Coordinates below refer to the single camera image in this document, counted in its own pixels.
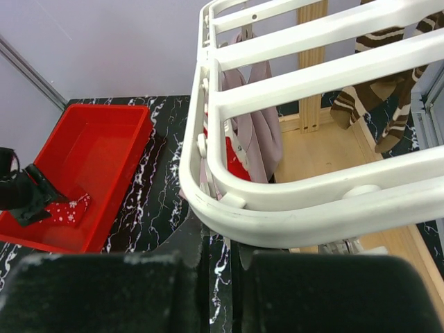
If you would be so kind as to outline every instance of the white drying rack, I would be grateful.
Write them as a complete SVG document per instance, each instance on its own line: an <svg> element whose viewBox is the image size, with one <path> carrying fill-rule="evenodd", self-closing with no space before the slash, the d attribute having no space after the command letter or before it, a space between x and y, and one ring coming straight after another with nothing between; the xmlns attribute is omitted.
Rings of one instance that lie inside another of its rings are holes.
<svg viewBox="0 0 444 333"><path fill-rule="evenodd" d="M444 0L376 0L217 48L219 33L315 2L272 0L216 17L245 0L215 0L200 11L196 73L179 177L196 216L229 239L266 248L297 248L444 216L444 146L284 184L247 182L226 169L224 121L444 58L444 30L438 30L219 91L222 71L408 26L444 10ZM202 134L204 110L208 110L207 139ZM206 159L211 181L223 196L220 200L199 184L201 158Z"/></svg>

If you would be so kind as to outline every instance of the wooden stand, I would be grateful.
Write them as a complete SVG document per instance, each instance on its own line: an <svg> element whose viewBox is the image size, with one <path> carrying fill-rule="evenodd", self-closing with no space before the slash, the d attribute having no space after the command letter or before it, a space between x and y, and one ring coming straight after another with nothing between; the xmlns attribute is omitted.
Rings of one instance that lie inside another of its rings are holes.
<svg viewBox="0 0 444 333"><path fill-rule="evenodd" d="M326 16L328 1L323 0L298 9L298 24ZM324 62L325 49L318 47L299 53L299 69ZM309 133L319 129L321 95L307 97L299 101L300 132Z"/></svg>

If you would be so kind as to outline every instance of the red tray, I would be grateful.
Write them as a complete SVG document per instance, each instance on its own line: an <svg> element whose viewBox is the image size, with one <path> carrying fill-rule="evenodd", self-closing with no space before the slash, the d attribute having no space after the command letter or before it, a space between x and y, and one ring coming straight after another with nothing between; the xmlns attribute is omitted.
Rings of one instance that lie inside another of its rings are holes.
<svg viewBox="0 0 444 333"><path fill-rule="evenodd" d="M99 252L152 129L146 106L70 106L35 165L67 196L82 187L91 205L75 228L43 223L23 228L4 212L0 240L56 253Z"/></svg>

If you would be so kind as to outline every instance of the red sock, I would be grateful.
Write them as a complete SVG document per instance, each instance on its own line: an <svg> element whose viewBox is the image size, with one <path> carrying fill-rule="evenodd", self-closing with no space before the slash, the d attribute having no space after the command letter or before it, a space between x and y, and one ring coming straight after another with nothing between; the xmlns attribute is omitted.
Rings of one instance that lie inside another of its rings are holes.
<svg viewBox="0 0 444 333"><path fill-rule="evenodd" d="M50 225L69 225L76 226L85 214L91 196L80 187L71 192L70 198L77 198L68 203L52 203L45 210L51 214L51 217L39 221Z"/></svg>

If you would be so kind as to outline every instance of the red fabric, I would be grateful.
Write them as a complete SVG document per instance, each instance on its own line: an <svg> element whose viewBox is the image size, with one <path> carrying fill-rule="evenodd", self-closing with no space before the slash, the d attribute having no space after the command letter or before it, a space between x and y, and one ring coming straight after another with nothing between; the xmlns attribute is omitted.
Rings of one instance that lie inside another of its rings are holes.
<svg viewBox="0 0 444 333"><path fill-rule="evenodd" d="M49 225L76 226L82 219L91 203L91 196L83 189L77 188L71 193L70 198L77 198L68 203L52 203L45 210L51 217L39 221Z"/></svg>
<svg viewBox="0 0 444 333"><path fill-rule="evenodd" d="M203 128L203 134L205 134L206 137L208 137L208 132L206 128ZM237 158L237 155L235 151L233 150L233 146L231 144L231 140L229 137L225 137L225 143L227 145L227 167L228 171L241 179L251 181L250 174L247 170L244 169L244 166L239 161L239 158Z"/></svg>

